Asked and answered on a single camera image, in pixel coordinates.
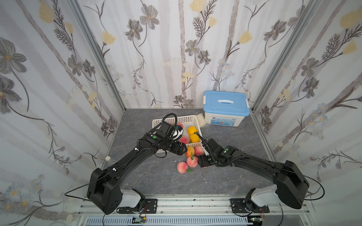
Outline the pink peach with leaf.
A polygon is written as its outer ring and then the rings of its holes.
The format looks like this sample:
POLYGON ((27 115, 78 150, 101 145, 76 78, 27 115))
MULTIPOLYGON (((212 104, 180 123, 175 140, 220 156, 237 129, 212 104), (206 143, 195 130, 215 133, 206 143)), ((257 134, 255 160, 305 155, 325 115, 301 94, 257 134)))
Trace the pink peach with leaf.
POLYGON ((195 168, 198 166, 198 158, 196 156, 190 156, 186 161, 187 165, 191 168, 195 168))

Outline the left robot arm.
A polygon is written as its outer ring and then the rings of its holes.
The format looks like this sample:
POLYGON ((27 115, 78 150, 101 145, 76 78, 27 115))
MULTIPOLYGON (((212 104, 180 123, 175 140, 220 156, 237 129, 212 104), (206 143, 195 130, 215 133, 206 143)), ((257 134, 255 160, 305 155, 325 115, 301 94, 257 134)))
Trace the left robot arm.
POLYGON ((136 147, 121 160, 102 170, 97 168, 90 177, 87 198, 106 215, 119 208, 140 212, 145 206, 145 196, 136 189, 120 188, 123 181, 147 158, 158 150, 183 155, 186 145, 172 140, 169 136, 160 137, 147 133, 137 141, 136 147))

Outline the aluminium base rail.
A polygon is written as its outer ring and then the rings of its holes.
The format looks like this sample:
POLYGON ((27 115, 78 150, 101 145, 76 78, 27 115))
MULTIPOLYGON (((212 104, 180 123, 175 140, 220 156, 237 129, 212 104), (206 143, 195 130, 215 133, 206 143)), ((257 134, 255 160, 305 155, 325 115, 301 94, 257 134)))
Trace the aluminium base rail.
POLYGON ((315 226, 309 209, 292 209, 284 204, 269 204, 253 214, 238 212, 232 199, 237 195, 147 195, 153 199, 145 214, 145 226, 315 226))

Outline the clear bag of white material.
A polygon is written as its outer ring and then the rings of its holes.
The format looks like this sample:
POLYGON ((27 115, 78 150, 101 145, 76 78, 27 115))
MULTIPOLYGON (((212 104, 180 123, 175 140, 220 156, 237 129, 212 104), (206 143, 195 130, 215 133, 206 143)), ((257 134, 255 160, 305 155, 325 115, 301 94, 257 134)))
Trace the clear bag of white material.
POLYGON ((206 122, 205 122, 205 118, 203 114, 198 114, 196 115, 196 119, 198 121, 199 127, 204 127, 206 126, 206 122))

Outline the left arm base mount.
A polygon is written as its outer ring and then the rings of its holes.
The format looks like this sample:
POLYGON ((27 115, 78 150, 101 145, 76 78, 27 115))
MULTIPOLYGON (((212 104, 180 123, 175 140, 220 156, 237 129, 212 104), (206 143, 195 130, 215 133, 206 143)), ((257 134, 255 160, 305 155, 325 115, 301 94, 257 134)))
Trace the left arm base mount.
POLYGON ((141 199, 136 207, 119 207, 116 212, 119 214, 156 214, 158 199, 141 199))

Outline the orange wrinkled peach right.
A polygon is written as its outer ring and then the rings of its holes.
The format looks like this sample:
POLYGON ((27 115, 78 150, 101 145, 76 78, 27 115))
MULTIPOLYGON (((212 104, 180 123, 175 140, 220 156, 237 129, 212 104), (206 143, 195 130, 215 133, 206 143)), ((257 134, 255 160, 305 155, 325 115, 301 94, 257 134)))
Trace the orange wrinkled peach right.
POLYGON ((193 146, 187 147, 186 156, 191 157, 195 155, 195 148, 193 146))

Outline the blue lidded storage box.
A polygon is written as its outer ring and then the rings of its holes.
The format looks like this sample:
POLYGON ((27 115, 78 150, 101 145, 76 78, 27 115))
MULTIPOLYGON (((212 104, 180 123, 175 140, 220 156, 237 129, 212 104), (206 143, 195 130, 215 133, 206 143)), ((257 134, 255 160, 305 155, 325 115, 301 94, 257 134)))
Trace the blue lidded storage box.
POLYGON ((250 115, 245 94, 207 90, 203 96, 204 118, 207 124, 238 127, 250 115))

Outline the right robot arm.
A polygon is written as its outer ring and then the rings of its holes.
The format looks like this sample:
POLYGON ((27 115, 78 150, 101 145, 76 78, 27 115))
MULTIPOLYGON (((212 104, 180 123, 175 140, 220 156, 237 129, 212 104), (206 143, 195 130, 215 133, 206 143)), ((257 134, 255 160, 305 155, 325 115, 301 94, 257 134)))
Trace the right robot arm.
POLYGON ((218 144, 204 144, 203 147, 208 155, 203 154, 198 157, 200 167, 234 166, 246 169, 273 182, 272 186, 252 188, 249 191, 244 200, 248 211, 276 203, 283 203, 298 210, 302 208, 309 183, 293 162, 279 163, 264 160, 231 146, 222 148, 218 144))

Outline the pink peach upper row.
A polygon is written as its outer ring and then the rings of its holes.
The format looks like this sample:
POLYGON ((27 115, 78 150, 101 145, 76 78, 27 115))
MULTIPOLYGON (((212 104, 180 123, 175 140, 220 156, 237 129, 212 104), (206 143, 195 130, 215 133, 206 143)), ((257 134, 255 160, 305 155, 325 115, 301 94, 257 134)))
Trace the pink peach upper row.
POLYGON ((201 145, 195 146, 194 149, 195 149, 195 155, 196 156, 201 156, 201 155, 205 154, 205 151, 204 151, 204 149, 203 149, 203 147, 201 145))

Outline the yellow peach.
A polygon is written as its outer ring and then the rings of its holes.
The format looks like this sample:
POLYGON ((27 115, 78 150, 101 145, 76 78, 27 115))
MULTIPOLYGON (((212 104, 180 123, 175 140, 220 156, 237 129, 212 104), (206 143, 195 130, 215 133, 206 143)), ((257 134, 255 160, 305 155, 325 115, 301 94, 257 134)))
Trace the yellow peach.
POLYGON ((195 126, 190 126, 187 129, 187 133, 189 136, 196 134, 198 132, 198 129, 195 126))
POLYGON ((198 143, 198 142, 200 142, 200 138, 199 138, 198 134, 195 133, 195 134, 190 135, 189 142, 190 143, 198 143))

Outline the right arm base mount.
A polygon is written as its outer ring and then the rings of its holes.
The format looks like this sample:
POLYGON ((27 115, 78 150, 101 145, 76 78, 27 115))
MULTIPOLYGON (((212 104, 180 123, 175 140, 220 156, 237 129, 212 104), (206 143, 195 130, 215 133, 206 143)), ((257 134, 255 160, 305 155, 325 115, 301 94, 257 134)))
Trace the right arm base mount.
POLYGON ((230 206, 232 212, 235 214, 251 214, 251 213, 269 213, 268 206, 259 207, 252 201, 245 201, 244 198, 232 198, 230 199, 230 206))

